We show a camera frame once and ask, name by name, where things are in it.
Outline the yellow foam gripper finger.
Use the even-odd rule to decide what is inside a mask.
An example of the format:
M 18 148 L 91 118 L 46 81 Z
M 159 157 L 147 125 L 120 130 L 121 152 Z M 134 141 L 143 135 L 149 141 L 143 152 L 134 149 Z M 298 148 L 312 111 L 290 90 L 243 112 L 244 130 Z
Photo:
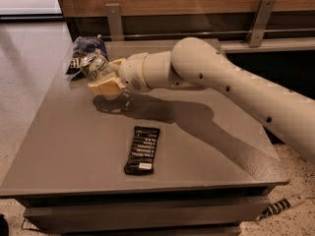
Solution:
M 94 94 L 102 94 L 105 96 L 119 95 L 126 89 L 126 86 L 117 77 L 88 83 L 88 87 Z
M 125 58 L 120 58 L 120 59 L 116 59 L 113 60 L 111 62 L 109 62 L 109 66 L 111 67 L 111 69 L 115 72 L 118 73 L 121 66 L 125 63 L 126 59 Z

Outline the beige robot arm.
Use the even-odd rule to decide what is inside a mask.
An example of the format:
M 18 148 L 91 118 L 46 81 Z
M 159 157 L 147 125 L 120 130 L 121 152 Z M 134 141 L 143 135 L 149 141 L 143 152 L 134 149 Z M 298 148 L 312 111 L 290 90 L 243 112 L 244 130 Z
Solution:
M 214 89 L 315 162 L 315 101 L 235 66 L 202 39 L 184 38 L 170 51 L 134 54 L 103 66 L 100 76 L 88 83 L 96 94 Z

